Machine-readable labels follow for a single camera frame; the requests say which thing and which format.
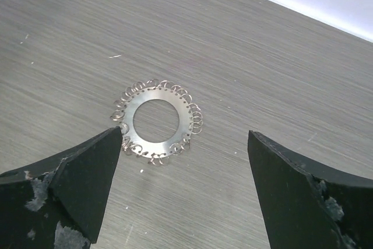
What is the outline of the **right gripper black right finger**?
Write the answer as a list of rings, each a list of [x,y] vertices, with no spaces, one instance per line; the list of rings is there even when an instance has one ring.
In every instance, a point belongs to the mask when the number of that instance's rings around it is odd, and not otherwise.
[[[372,248],[372,180],[248,133],[271,248]]]

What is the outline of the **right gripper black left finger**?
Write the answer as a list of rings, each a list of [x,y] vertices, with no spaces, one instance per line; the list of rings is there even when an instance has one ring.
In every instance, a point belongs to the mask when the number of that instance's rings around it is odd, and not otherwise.
[[[2,248],[89,248],[121,151],[119,127],[1,174]]]

